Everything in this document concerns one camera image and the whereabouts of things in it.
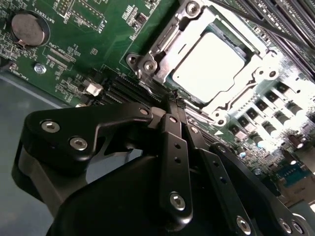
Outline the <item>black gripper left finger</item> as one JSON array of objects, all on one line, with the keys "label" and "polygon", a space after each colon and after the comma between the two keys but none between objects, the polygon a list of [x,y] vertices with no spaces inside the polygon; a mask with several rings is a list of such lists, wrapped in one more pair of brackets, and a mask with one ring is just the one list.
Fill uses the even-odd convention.
[{"label": "black gripper left finger", "polygon": [[136,158],[189,156],[177,99],[168,94],[158,108],[125,103],[31,113],[22,131],[22,173],[55,218],[71,194]]}]

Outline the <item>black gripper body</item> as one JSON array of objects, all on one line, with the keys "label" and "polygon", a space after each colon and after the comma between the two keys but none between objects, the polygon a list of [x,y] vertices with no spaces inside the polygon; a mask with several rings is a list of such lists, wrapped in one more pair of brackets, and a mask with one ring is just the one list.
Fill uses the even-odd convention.
[{"label": "black gripper body", "polygon": [[71,194],[50,236],[232,236],[206,176],[186,154],[136,158]]}]

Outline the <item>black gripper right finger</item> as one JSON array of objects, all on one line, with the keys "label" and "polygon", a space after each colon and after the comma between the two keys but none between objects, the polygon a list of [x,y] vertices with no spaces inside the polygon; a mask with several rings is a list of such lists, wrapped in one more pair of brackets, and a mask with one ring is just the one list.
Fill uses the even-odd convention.
[{"label": "black gripper right finger", "polygon": [[208,146],[202,132],[189,124],[186,103],[177,99],[177,115],[185,127],[198,168],[210,181],[228,234],[233,236],[310,236],[308,222],[292,213],[230,149]]}]

